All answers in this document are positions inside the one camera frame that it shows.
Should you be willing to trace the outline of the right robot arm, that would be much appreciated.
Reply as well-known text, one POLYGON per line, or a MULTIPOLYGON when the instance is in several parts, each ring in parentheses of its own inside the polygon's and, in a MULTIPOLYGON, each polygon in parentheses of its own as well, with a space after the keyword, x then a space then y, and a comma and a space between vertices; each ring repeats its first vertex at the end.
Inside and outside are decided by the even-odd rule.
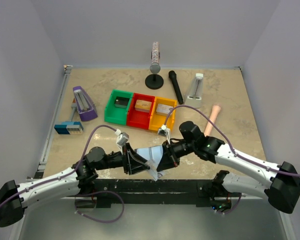
POLYGON ((180 159, 191 153, 201 160, 227 166, 244 174, 237 176, 230 172, 215 178, 213 192, 218 196, 226 193, 241 193, 267 199, 275 209, 292 214, 300 198, 300 176, 289 162, 277 164, 260 160, 230 144, 212 136, 205 136, 192 121, 179 126, 182 139, 177 142, 166 140, 162 144, 162 158, 156 170, 178 167, 180 159))

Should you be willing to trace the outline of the blue leather card holder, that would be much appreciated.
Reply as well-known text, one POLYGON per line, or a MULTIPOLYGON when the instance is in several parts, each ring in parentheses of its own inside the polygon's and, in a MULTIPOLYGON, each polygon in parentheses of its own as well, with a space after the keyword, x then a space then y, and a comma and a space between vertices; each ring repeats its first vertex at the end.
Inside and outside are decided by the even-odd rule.
POLYGON ((157 168, 163 157, 163 147, 161 145, 138 148, 135 150, 138 155, 146 160, 146 165, 150 167, 146 172, 153 178, 154 181, 157 181, 163 176, 163 172, 157 171, 157 168))

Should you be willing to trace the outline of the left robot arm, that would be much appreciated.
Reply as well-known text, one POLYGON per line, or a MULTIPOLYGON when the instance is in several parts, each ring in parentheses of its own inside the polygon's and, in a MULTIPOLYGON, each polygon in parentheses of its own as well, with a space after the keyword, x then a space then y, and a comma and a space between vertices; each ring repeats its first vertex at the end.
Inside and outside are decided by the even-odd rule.
POLYGON ((148 148, 132 149, 129 144, 109 154, 101 147, 94 147, 81 161, 49 177, 20 184, 10 180, 0 188, 0 227, 21 220, 30 206, 77 194, 90 195, 98 170, 122 167, 129 175, 149 170, 150 156, 148 148))

